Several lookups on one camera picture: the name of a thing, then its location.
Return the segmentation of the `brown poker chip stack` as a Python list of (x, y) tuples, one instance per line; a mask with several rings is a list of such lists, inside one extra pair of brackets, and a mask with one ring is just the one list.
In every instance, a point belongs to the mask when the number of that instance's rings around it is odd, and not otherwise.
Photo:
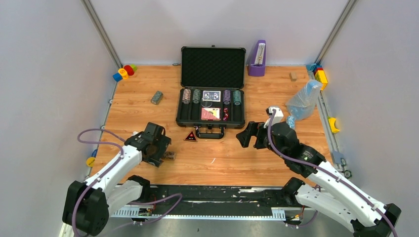
[(164, 153), (164, 156), (163, 156), (164, 160), (175, 160), (175, 158), (176, 158), (176, 153), (175, 152), (167, 151), (167, 152)]

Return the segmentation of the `black triangular all-in button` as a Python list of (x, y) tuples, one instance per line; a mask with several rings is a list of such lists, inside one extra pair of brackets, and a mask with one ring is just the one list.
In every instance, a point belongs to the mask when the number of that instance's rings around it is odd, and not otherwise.
[(185, 137), (184, 141), (197, 142), (198, 140), (194, 131), (190, 131), (189, 134)]

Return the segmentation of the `grey-green poker chip stack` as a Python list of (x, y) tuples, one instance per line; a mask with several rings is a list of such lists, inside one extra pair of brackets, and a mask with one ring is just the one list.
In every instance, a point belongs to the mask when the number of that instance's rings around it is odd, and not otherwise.
[(154, 105), (159, 105), (163, 98), (163, 93), (161, 91), (156, 91), (150, 102)]

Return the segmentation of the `red playing card deck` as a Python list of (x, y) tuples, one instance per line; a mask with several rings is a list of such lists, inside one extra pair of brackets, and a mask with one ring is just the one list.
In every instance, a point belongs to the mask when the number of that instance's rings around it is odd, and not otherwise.
[(201, 120), (221, 120), (220, 108), (202, 108)]

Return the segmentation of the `purple poker chip stack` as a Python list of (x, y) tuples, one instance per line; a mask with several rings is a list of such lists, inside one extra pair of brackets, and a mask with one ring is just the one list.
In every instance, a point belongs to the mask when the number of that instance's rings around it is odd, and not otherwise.
[(230, 105), (231, 104), (231, 91), (230, 90), (224, 90), (223, 91), (223, 104), (224, 105)]

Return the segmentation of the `black poker set case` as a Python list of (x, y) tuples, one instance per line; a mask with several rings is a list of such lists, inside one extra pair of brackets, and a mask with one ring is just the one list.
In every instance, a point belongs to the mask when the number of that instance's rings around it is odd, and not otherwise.
[[(228, 128), (245, 125), (244, 82), (246, 72), (246, 49), (243, 47), (184, 46), (181, 48), (179, 102), (176, 123), (181, 127), (192, 127), (198, 138), (221, 139)], [(184, 89), (191, 90), (189, 104), (182, 103)], [(192, 102), (193, 91), (201, 91), (198, 104)], [(201, 120), (204, 90), (221, 91), (221, 101), (212, 102), (211, 108), (220, 108), (221, 120)], [(231, 91), (231, 104), (223, 104), (223, 91)], [(233, 91), (239, 90), (242, 104), (235, 106)], [(228, 121), (223, 121), (223, 109), (229, 109)]]

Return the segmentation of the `clear round dealer button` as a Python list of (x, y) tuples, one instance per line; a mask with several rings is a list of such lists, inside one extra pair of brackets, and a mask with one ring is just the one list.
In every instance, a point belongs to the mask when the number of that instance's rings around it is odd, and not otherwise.
[(202, 101), (201, 101), (201, 106), (202, 106), (203, 108), (209, 108), (209, 107), (211, 107), (211, 106), (212, 106), (212, 101), (204, 101), (204, 100), (202, 100)]

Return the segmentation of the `pink poker chip stack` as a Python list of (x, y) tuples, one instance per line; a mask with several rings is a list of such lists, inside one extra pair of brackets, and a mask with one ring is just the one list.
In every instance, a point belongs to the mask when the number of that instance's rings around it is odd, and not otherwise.
[(189, 104), (190, 101), (191, 101), (191, 90), (186, 88), (182, 92), (182, 103)]

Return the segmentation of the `dark green poker chip stack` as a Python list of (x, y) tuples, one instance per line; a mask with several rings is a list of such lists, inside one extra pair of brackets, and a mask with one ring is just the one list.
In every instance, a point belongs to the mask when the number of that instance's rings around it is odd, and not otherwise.
[(192, 102), (194, 104), (198, 104), (201, 100), (201, 91), (199, 89), (195, 89), (193, 91)]

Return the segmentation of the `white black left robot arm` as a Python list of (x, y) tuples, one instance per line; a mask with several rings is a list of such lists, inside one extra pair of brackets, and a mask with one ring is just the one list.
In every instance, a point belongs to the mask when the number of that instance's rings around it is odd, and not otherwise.
[(68, 187), (62, 221), (70, 225), (74, 236), (97, 236), (105, 228), (110, 215), (130, 202), (145, 204), (151, 199), (151, 183), (138, 175), (130, 176), (121, 186), (117, 184), (141, 162), (159, 167), (171, 139), (163, 126), (147, 123), (145, 130), (134, 132), (123, 142), (108, 142), (118, 153), (101, 170)]

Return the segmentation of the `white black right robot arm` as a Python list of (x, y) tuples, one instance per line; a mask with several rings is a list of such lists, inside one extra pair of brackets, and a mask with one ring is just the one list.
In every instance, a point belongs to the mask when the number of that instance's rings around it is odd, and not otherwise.
[(236, 135), (243, 148), (248, 147), (253, 136), (254, 148), (275, 152), (291, 171), (327, 191), (324, 194), (293, 177), (283, 187), (286, 205), (312, 207), (342, 224), (355, 237), (397, 236), (395, 225), (401, 209), (393, 203), (384, 204), (353, 185), (321, 153), (301, 143), (286, 122), (270, 125), (251, 121)]

